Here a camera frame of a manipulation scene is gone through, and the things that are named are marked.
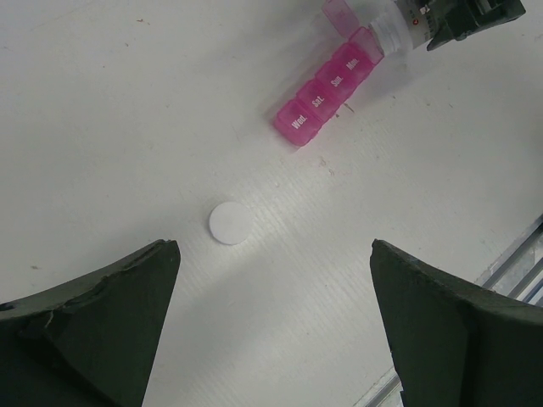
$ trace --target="pink pill organizer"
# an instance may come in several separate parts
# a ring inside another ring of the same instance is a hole
[[[322,11],[348,41],[285,104],[273,122],[281,134],[300,147],[316,136],[383,59],[373,34],[360,27],[344,0],[327,0]]]

